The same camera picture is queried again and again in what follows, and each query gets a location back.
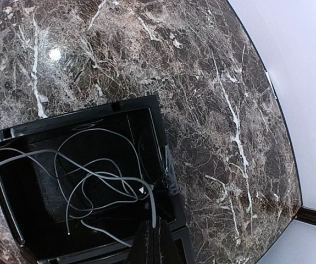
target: brown marble tabletop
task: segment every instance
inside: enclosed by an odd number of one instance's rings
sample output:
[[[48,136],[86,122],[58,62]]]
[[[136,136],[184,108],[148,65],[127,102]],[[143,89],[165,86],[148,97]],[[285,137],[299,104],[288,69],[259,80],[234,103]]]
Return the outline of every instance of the brown marble tabletop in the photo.
[[[0,0],[0,129],[157,94],[196,263],[256,263],[301,206],[263,65],[226,0]],[[0,209],[0,263],[24,263]]]

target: black plastic tray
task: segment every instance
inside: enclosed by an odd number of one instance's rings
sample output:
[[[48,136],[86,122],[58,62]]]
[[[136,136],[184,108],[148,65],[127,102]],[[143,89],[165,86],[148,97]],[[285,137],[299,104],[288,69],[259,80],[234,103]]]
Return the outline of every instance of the black plastic tray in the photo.
[[[0,130],[0,148],[12,147],[24,152],[56,150],[70,135],[88,128],[109,129],[130,139],[140,155],[145,181],[154,185],[157,216],[168,222],[171,232],[182,228],[186,222],[156,96],[109,103]],[[138,169],[130,148],[118,137],[91,131],[71,139],[62,153],[80,164],[109,157],[116,161],[125,177],[131,177],[138,175]],[[0,161],[15,155],[13,151],[0,151]],[[39,154],[34,158],[50,172],[54,171],[54,154]],[[57,165],[63,173],[74,169],[61,158]],[[110,164],[106,166],[108,170],[114,169]],[[69,195],[83,177],[79,171],[73,177],[62,179],[65,193]],[[104,184],[99,189],[87,190],[96,206],[118,199]],[[81,206],[83,201],[75,197],[73,203]],[[98,211],[90,221],[121,240],[132,242],[140,222],[151,218],[146,203],[112,206]],[[71,235],[67,235],[66,202],[56,180],[28,158],[0,167],[0,204],[14,239],[31,262],[91,263],[86,260],[125,249],[124,245],[85,228],[75,219],[70,220]]]

